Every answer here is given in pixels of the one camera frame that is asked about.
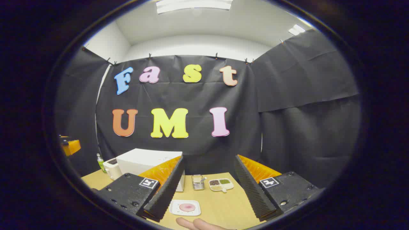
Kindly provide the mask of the glass jar with metal rack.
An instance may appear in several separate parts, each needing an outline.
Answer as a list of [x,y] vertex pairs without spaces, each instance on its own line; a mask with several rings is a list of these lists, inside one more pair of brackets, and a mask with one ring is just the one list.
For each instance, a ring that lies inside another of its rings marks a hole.
[[206,180],[206,177],[203,175],[192,175],[191,179],[194,191],[204,190],[204,181]]

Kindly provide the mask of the small ceiling light panel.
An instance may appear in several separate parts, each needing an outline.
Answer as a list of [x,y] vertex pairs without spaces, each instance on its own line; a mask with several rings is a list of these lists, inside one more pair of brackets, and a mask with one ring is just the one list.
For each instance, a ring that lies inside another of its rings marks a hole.
[[288,30],[288,32],[292,35],[299,35],[301,33],[304,33],[306,30],[304,28],[302,28],[301,26],[295,24],[294,26],[292,26],[292,28],[290,28]]

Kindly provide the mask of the divided white condiment dish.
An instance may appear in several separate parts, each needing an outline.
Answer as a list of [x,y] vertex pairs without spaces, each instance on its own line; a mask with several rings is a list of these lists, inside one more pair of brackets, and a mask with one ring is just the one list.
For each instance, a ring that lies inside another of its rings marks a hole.
[[230,179],[223,178],[223,179],[213,179],[208,182],[209,188],[213,192],[223,192],[226,193],[227,190],[233,189],[234,184],[231,182]]

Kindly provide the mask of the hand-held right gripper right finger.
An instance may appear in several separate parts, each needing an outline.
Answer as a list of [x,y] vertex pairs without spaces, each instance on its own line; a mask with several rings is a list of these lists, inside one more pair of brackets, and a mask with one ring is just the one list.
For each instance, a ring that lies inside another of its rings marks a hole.
[[260,221],[285,214],[323,192],[295,172],[279,173],[242,155],[235,156],[235,173]]

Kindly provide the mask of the white microwave oven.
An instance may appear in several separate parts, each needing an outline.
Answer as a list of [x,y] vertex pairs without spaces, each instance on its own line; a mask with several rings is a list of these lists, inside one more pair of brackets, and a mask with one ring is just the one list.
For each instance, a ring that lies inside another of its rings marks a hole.
[[117,156],[116,160],[123,174],[154,179],[162,187],[181,156],[181,151],[133,149]]

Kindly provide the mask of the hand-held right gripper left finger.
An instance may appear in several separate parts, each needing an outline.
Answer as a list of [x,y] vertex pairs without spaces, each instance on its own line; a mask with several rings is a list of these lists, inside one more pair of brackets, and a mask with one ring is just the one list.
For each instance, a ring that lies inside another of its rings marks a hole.
[[177,156],[139,175],[124,173],[93,192],[114,207],[159,222],[173,199],[184,169],[184,157]]

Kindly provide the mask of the green label plastic bottle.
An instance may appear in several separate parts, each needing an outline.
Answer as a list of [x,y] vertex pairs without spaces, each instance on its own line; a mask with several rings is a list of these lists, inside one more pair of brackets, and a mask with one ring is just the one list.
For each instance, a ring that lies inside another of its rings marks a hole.
[[97,155],[97,162],[98,162],[98,164],[99,164],[99,166],[100,166],[102,172],[104,172],[104,173],[106,174],[107,172],[106,172],[105,167],[104,167],[104,165],[103,165],[104,159],[101,157],[101,154],[100,154],[100,153],[97,153],[96,155]]

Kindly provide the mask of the white toaster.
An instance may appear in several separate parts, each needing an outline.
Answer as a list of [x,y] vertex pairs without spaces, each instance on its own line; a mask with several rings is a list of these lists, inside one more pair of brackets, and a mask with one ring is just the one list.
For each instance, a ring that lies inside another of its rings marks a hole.
[[112,180],[116,180],[123,175],[116,158],[112,158],[103,163],[107,175]]

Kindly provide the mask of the black backdrop cloth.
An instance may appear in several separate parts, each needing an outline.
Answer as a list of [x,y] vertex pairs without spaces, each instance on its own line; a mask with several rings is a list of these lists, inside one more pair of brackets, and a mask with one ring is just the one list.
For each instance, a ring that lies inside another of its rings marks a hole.
[[252,64],[162,56],[108,68],[78,51],[60,79],[57,135],[80,141],[80,176],[135,148],[181,151],[186,173],[231,173],[239,154],[327,187],[352,158],[361,101],[336,47],[308,30]]

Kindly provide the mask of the large ceiling light panel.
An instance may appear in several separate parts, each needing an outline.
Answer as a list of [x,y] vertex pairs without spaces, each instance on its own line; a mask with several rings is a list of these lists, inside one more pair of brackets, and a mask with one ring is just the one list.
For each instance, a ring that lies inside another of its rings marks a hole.
[[157,14],[182,9],[221,9],[229,10],[233,0],[160,0],[156,2]]

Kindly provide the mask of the white square food plate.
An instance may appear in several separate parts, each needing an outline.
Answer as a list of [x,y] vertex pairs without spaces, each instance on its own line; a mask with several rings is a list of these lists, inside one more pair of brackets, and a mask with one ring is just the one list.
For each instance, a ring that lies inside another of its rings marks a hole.
[[[183,203],[191,203],[196,206],[196,209],[192,212],[184,212],[179,209],[179,206]],[[201,214],[200,204],[196,200],[172,200],[169,206],[171,214],[178,216],[199,216]]]

